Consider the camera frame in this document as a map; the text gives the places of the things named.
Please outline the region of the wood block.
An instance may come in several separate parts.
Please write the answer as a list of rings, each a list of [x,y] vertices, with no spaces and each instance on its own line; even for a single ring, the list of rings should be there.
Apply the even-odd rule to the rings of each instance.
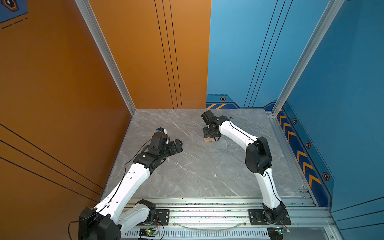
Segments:
[[[215,138],[204,138],[204,141],[205,141],[206,143],[213,143],[213,142],[215,142],[216,140],[215,140]]]

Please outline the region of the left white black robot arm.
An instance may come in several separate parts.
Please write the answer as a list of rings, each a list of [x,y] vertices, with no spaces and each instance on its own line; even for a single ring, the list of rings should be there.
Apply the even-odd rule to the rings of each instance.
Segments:
[[[148,200],[138,201],[133,208],[125,207],[138,188],[156,168],[170,156],[183,151],[183,142],[170,140],[166,131],[157,129],[135,156],[128,161],[124,176],[114,189],[95,207],[85,208],[77,223],[79,240],[119,240],[139,224],[150,225],[156,218],[156,204]]]

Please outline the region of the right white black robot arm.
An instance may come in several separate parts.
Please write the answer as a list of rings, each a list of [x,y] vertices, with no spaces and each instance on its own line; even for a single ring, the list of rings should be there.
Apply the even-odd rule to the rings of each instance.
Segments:
[[[263,198],[263,221],[268,225],[290,225],[291,218],[280,198],[272,174],[272,154],[268,140],[253,136],[232,123],[232,118],[215,116],[208,110],[201,115],[205,142],[219,141],[226,136],[246,153],[245,165],[258,181]]]

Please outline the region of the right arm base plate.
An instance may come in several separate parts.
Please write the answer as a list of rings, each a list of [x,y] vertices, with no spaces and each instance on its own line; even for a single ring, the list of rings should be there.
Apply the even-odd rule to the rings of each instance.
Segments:
[[[290,226],[291,218],[287,210],[282,210],[280,213],[275,211],[265,212],[262,209],[249,209],[249,220],[252,226],[256,225],[280,225]]]

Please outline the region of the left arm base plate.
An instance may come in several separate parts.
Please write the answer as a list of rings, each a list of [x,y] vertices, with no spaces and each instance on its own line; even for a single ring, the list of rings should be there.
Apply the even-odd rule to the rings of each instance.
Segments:
[[[168,226],[170,220],[169,209],[156,209],[156,214],[153,220],[140,223],[139,226],[155,226],[157,224]]]

